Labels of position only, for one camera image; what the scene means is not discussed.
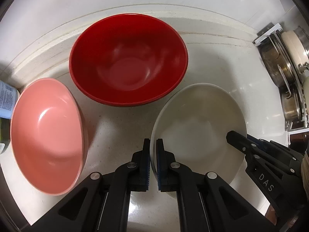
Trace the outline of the person right hand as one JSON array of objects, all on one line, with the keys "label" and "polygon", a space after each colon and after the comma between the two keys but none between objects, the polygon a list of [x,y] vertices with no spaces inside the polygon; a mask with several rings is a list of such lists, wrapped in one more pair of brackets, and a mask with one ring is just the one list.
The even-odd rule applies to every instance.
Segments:
[{"label": "person right hand", "polygon": [[306,196],[309,199],[309,157],[307,151],[305,152],[301,163],[301,176]]}]

